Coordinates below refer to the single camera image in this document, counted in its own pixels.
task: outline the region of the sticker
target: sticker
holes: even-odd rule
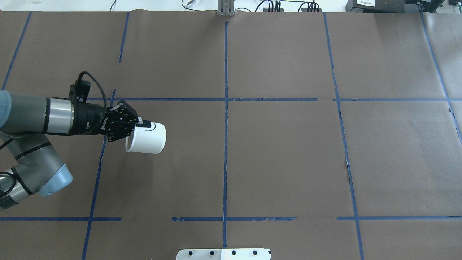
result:
[[[375,7],[375,0],[356,0],[358,5]]]

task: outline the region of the cable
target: cable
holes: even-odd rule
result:
[[[95,77],[93,77],[93,75],[91,75],[90,73],[86,72],[86,71],[82,71],[80,74],[79,74],[79,79],[77,80],[77,83],[80,84],[80,82],[82,81],[82,77],[84,75],[88,75],[95,83],[96,85],[98,86],[99,88],[99,91],[101,92],[101,95],[103,96],[103,102],[104,102],[104,110],[103,112],[101,113],[101,117],[99,118],[98,122],[96,124],[94,124],[88,131],[85,131],[83,133],[86,133],[86,132],[92,132],[104,119],[104,116],[106,115],[106,109],[108,108],[108,102],[106,100],[106,94],[104,94],[104,90],[103,88],[101,87],[101,85],[98,83],[98,81],[95,79]]]
[[[255,8],[255,12],[258,11],[258,8],[261,6],[261,4],[263,4],[263,3],[266,2],[266,1],[268,1],[268,11],[269,11],[269,8],[270,8],[270,4],[269,4],[269,3],[271,3],[271,6],[273,6],[274,3],[273,3],[273,1],[271,1],[271,0],[264,0],[264,1],[261,1],[261,3],[257,5],[257,8]]]
[[[298,8],[298,11],[297,11],[297,12],[299,12],[299,11],[302,9],[302,6],[303,6],[304,4],[307,4],[307,5],[308,5],[307,9],[310,8],[310,3],[308,3],[308,2],[303,2],[303,4],[301,4],[300,7]]]
[[[117,0],[114,0],[114,3],[112,3],[111,8],[109,8],[109,12],[111,11],[112,7],[116,4]]]
[[[278,0],[275,1],[275,4],[274,4],[274,9],[271,10],[272,12],[280,12],[281,11],[281,2],[279,2]]]
[[[315,5],[315,2],[312,1],[311,4],[310,4],[310,6],[308,7],[308,10],[306,10],[306,11],[307,11],[307,12],[313,12],[313,7],[314,7],[314,5]]]
[[[289,0],[279,0],[282,2],[292,2],[292,3],[307,3],[306,1],[289,1]]]
[[[310,12],[319,12],[319,5],[314,1],[310,5]]]
[[[196,12],[202,12],[203,11],[203,10],[195,10],[195,9],[188,8],[188,7],[184,6],[183,2],[184,2],[184,0],[181,0],[181,6],[183,6],[183,8],[186,9],[186,10],[191,10],[191,11],[196,11]]]
[[[247,8],[245,8],[245,7],[239,7],[239,8],[236,9],[236,10],[239,10],[239,9],[245,9],[245,10],[247,10],[247,11],[249,11],[249,12],[252,12],[251,10],[249,10],[249,9],[247,9]]]
[[[0,145],[0,150],[2,150],[3,148],[5,148],[5,146],[7,146],[9,143],[13,142],[14,138],[11,138],[10,140],[4,142],[2,145]]]
[[[10,176],[13,179],[13,183],[11,184],[11,187],[6,191],[0,194],[0,198],[3,198],[4,196],[7,196],[16,186],[16,177],[12,173],[7,173],[7,172],[2,172],[0,175],[6,175]]]

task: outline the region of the table surface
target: table surface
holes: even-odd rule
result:
[[[459,260],[461,23],[0,12],[2,89],[66,97],[89,71],[112,104],[167,129],[159,155],[49,136],[74,180],[0,212],[0,259],[227,247],[270,248],[276,260]],[[101,103],[95,86],[89,102]],[[0,165],[16,165],[7,149]]]

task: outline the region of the blue tape line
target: blue tape line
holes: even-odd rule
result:
[[[173,217],[172,221],[223,221],[223,217]]]
[[[102,98],[87,98],[89,101],[101,101]],[[224,101],[223,98],[115,98],[125,101]]]
[[[326,39],[327,39],[327,47],[329,50],[329,58],[330,58],[330,67],[332,70],[332,80],[334,82],[335,86],[335,97],[336,97],[336,103],[337,103],[337,110],[339,114],[339,121],[340,121],[340,130],[342,132],[342,141],[343,141],[343,149],[345,151],[345,159],[346,159],[346,167],[348,170],[348,176],[350,178],[350,193],[351,193],[351,201],[353,204],[353,213],[354,213],[354,218],[355,218],[355,224],[356,224],[356,236],[358,237],[358,247],[359,247],[359,255],[361,257],[361,260],[364,260],[364,252],[363,252],[363,242],[361,239],[361,230],[359,229],[359,219],[358,219],[358,209],[356,207],[356,198],[354,195],[354,187],[353,187],[353,178],[351,175],[351,168],[350,168],[350,158],[348,156],[348,147],[347,147],[347,140],[345,138],[345,129],[343,127],[343,118],[342,118],[342,113],[341,113],[341,107],[340,107],[340,97],[339,97],[339,91],[337,87],[337,80],[335,79],[335,74],[334,74],[334,58],[332,56],[332,49],[330,45],[330,37],[329,37],[329,28],[327,25],[327,16],[326,13],[323,13],[324,15],[324,27],[326,29]]]
[[[432,44],[430,43],[430,38],[428,37],[428,32],[427,32],[427,26],[425,25],[425,20],[424,20],[424,15],[422,12],[420,12],[420,19],[422,20],[422,26],[424,27],[424,34],[425,34],[425,40],[427,41],[428,48],[430,49],[430,53],[432,55],[433,63],[435,64],[436,71],[438,73],[438,78],[441,83],[441,86],[443,87],[443,92],[444,92],[444,97],[446,98],[446,101],[448,102],[448,107],[450,109],[450,113],[452,116],[452,122],[454,122],[454,126],[456,128],[457,135],[459,137],[459,142],[462,144],[462,135],[460,132],[459,124],[457,123],[456,116],[454,115],[454,110],[452,109],[451,102],[449,100],[449,95],[446,90],[446,85],[444,84],[443,77],[441,75],[441,71],[439,69],[438,63],[436,61],[435,53],[433,52],[433,47]]]
[[[229,221],[292,221],[297,217],[228,217]]]
[[[454,219],[462,220],[460,216],[364,216],[358,217],[359,220],[410,220],[410,219],[429,219],[429,220],[438,220],[438,219]],[[355,220],[354,217],[337,217],[337,220]]]
[[[112,95],[111,95],[111,103],[110,103],[110,106],[113,106],[114,105],[114,99],[116,97],[116,90],[114,89],[112,91]]]
[[[102,98],[87,98],[88,101],[102,101]],[[115,98],[114,100],[125,100],[125,101],[224,101],[224,98]],[[339,99],[340,101],[446,101],[447,99]],[[228,98],[228,101],[318,101],[317,98]],[[449,99],[449,101],[460,102],[462,99]]]
[[[29,12],[29,14],[27,15],[27,19],[26,19],[26,23],[24,24],[23,32],[21,33],[21,37],[19,37],[19,41],[18,41],[18,44],[16,45],[16,49],[14,50],[13,58],[11,59],[10,66],[8,67],[5,80],[3,81],[3,85],[1,87],[2,90],[5,90],[6,82],[8,81],[8,78],[10,77],[11,69],[13,68],[14,61],[16,60],[16,55],[18,54],[19,47],[21,46],[21,42],[23,41],[23,37],[24,37],[24,34],[26,33],[26,28],[27,28],[27,25],[29,24],[31,15],[32,15],[32,12]]]
[[[292,221],[297,217],[226,217],[227,221]],[[222,217],[173,217],[172,221],[223,221]]]
[[[122,36],[122,44],[120,45],[120,55],[119,55],[119,62],[122,61],[122,54],[123,54],[123,46],[125,44],[125,36],[127,34],[127,26],[128,26],[128,18],[130,17],[130,12],[127,12],[127,17],[125,18],[125,27],[123,28],[123,36]]]
[[[225,23],[225,153],[223,166],[223,248],[226,248],[228,200],[228,22]]]
[[[88,217],[0,217],[0,221],[88,221]],[[95,217],[93,221],[121,221],[121,217]]]
[[[110,106],[112,106],[114,103],[115,95],[116,95],[116,90],[114,89],[112,91]],[[88,217],[87,233],[85,235],[84,249],[82,251],[82,260],[85,260],[86,251],[88,248],[88,240],[90,238],[91,223],[93,221],[93,213],[95,211],[96,196],[98,194],[99,179],[101,177],[101,168],[103,167],[103,156],[104,156],[105,149],[106,149],[106,136],[103,139],[103,147],[101,148],[101,154],[99,157],[99,165],[98,165],[98,172],[96,174],[95,189],[93,190],[93,199],[91,200],[91,208],[90,208],[90,216]]]
[[[0,221],[88,221],[87,217],[0,217]]]
[[[230,98],[229,101],[317,101],[315,98],[288,98],[288,99],[278,99],[278,98]]]
[[[102,98],[87,98],[88,101],[101,101]],[[226,98],[116,98],[125,101],[226,101]],[[228,98],[228,101],[318,101],[316,98]]]
[[[446,99],[338,99],[339,101],[423,101],[423,102],[431,102],[431,101],[446,101]]]
[[[94,217],[92,221],[122,221],[121,217]]]

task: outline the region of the white paper cup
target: white paper cup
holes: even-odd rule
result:
[[[135,126],[133,135],[125,138],[125,150],[156,155],[164,149],[166,138],[163,124],[151,122],[150,128]]]

